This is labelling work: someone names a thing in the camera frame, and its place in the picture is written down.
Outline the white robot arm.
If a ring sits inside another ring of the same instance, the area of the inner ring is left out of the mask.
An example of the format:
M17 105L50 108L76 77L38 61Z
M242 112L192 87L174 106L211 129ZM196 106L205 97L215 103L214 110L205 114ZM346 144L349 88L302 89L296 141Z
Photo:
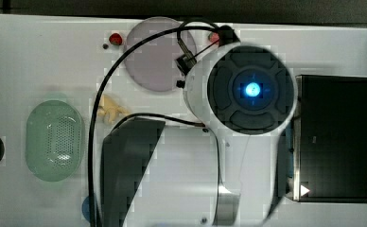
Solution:
M265 48L226 44L190 70L183 100L194 122L131 114L105 137L104 227L262 227L270 218L294 76Z

